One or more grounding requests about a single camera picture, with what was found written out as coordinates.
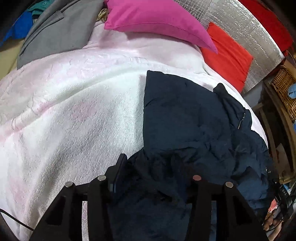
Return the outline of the silver foil insulation mat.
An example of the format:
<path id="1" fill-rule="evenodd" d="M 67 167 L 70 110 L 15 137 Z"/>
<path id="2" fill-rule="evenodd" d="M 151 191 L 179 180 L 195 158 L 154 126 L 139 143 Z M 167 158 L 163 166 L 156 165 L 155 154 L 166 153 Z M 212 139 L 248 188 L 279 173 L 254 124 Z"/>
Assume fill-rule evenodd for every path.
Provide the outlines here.
<path id="1" fill-rule="evenodd" d="M 242 93 L 246 94 L 284 59 L 283 53 L 257 18 L 239 1 L 176 0 L 207 28 L 209 23 L 227 32 L 252 56 Z"/>

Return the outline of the blue garment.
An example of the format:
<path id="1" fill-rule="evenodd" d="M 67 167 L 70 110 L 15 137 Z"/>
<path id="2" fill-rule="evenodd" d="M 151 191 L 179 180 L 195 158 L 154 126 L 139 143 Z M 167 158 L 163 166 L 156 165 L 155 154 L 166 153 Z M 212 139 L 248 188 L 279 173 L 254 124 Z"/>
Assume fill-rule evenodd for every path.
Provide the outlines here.
<path id="1" fill-rule="evenodd" d="M 28 11 L 22 13 L 14 25 L 7 31 L 4 38 L 1 40 L 1 46 L 8 39 L 23 39 L 27 36 L 29 30 L 33 26 L 32 14 Z"/>

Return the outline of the light blue cloth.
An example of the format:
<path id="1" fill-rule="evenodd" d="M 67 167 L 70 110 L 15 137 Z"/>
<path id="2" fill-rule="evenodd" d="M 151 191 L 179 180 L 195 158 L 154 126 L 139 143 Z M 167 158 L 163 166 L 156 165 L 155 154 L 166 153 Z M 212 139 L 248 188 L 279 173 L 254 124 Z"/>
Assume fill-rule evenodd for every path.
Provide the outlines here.
<path id="1" fill-rule="evenodd" d="M 291 99 L 296 99 L 296 84 L 293 84 L 288 88 L 287 94 Z"/>

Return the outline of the white pink bed blanket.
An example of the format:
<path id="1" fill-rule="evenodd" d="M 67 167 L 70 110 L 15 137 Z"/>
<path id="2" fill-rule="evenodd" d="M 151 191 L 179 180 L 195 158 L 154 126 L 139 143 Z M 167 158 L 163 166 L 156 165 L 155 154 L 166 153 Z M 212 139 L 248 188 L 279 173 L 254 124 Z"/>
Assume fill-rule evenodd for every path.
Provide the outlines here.
<path id="1" fill-rule="evenodd" d="M 197 47 L 148 33 L 120 33 L 96 23 L 81 50 L 51 55 L 1 80 L 1 208 L 28 240 L 67 180 L 80 184 L 120 153 L 143 146 L 148 70 L 188 78 L 208 90 L 240 92 L 205 62 Z"/>

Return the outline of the teal garment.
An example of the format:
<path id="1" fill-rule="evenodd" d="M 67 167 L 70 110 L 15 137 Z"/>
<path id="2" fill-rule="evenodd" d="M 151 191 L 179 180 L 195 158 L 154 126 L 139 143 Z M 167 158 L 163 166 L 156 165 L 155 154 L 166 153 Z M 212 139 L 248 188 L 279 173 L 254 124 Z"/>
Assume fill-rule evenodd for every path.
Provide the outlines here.
<path id="1" fill-rule="evenodd" d="M 52 3 L 54 0 L 39 1 L 30 6 L 27 11 L 32 14 L 32 18 L 38 18 Z"/>

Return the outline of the grey garment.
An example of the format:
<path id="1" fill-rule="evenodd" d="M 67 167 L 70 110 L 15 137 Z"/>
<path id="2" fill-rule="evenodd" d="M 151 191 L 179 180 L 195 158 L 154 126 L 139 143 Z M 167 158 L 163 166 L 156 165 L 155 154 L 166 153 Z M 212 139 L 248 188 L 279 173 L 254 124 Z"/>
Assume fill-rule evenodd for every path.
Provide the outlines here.
<path id="1" fill-rule="evenodd" d="M 83 48 L 104 1 L 54 1 L 29 30 L 17 68 L 49 55 Z"/>

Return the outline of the red cloth on headboard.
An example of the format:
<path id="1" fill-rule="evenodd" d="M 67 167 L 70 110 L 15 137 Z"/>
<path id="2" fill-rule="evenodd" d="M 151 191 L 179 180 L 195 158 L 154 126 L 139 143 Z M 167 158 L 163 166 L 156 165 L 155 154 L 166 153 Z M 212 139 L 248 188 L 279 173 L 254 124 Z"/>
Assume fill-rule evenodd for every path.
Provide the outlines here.
<path id="1" fill-rule="evenodd" d="M 271 35 L 281 52 L 285 52 L 293 44 L 292 36 L 276 14 L 266 7 L 261 1 L 257 0 L 240 0 L 243 4 L 263 25 Z"/>

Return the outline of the wicker basket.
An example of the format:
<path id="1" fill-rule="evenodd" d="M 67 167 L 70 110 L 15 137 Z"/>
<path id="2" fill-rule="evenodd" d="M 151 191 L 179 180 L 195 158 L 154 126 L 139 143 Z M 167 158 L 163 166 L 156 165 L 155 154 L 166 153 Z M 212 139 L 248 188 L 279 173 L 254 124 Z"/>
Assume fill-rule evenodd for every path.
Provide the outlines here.
<path id="1" fill-rule="evenodd" d="M 281 65 L 278 73 L 271 81 L 271 86 L 281 99 L 292 122 L 295 121 L 295 98 L 289 97 L 288 89 L 293 84 L 295 84 L 295 78 L 292 73 L 286 66 Z"/>

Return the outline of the red pillow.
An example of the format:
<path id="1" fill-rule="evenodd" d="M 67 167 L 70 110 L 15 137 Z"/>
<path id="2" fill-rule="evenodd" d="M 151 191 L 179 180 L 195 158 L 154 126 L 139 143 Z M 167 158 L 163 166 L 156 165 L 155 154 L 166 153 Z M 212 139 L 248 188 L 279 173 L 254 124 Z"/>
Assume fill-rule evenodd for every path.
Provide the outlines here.
<path id="1" fill-rule="evenodd" d="M 201 48 L 205 63 L 241 93 L 253 61 L 252 55 L 214 23 L 209 24 L 207 32 L 218 53 Z"/>

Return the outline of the navy blue puffer jacket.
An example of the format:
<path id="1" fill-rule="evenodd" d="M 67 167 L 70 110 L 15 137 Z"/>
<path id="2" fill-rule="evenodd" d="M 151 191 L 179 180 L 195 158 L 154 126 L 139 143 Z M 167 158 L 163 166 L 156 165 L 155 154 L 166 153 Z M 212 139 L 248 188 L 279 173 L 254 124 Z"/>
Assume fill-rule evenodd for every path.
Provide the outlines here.
<path id="1" fill-rule="evenodd" d="M 248 109 L 223 84 L 148 71 L 143 148 L 123 165 L 109 209 L 115 240 L 184 240 L 194 175 L 231 182 L 261 224 L 273 198 L 267 145 Z"/>

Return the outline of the pink pillow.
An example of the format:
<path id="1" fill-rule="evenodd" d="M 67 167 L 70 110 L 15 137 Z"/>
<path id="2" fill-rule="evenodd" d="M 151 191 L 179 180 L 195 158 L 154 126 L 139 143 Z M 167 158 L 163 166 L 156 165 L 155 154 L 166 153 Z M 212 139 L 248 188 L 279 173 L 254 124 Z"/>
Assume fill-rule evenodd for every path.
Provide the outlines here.
<path id="1" fill-rule="evenodd" d="M 218 52 L 201 23 L 175 1 L 109 0 L 106 4 L 106 30 L 160 34 Z"/>

